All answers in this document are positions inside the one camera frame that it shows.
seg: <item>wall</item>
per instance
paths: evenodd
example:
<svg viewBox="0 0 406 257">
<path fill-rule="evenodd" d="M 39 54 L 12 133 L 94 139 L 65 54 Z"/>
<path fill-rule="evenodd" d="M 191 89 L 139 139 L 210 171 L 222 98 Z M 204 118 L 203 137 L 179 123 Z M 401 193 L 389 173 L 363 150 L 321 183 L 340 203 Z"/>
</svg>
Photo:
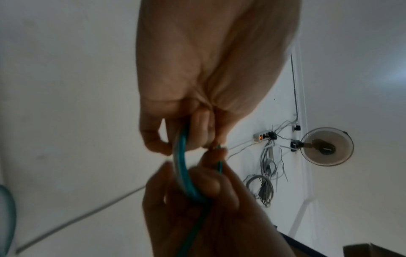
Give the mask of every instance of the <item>wall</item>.
<svg viewBox="0 0 406 257">
<path fill-rule="evenodd" d="M 354 140 L 343 165 L 312 166 L 315 247 L 372 242 L 406 254 L 406 2 L 307 0 L 298 51 L 308 129 Z"/>
</svg>

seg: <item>white floor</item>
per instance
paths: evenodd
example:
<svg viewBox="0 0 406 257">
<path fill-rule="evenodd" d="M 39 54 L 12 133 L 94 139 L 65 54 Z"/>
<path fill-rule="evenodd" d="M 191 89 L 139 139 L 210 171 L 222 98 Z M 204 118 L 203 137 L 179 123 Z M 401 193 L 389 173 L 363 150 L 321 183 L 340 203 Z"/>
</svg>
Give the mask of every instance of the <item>white floor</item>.
<svg viewBox="0 0 406 257">
<path fill-rule="evenodd" d="M 0 155 L 17 201 L 15 244 L 143 186 L 164 158 L 138 133 L 134 38 L 139 1 L 0 2 Z M 292 69 L 229 135 L 228 146 L 294 120 Z M 290 138 L 291 129 L 281 134 Z M 239 151 L 244 146 L 233 149 Z M 244 179 L 261 145 L 230 159 Z M 301 156 L 285 149 L 271 220 L 288 233 L 304 200 Z M 196 162 L 202 150 L 188 154 Z M 76 223 L 21 256 L 150 256 L 142 193 Z M 311 245 L 305 217 L 297 239 Z"/>
</svg>

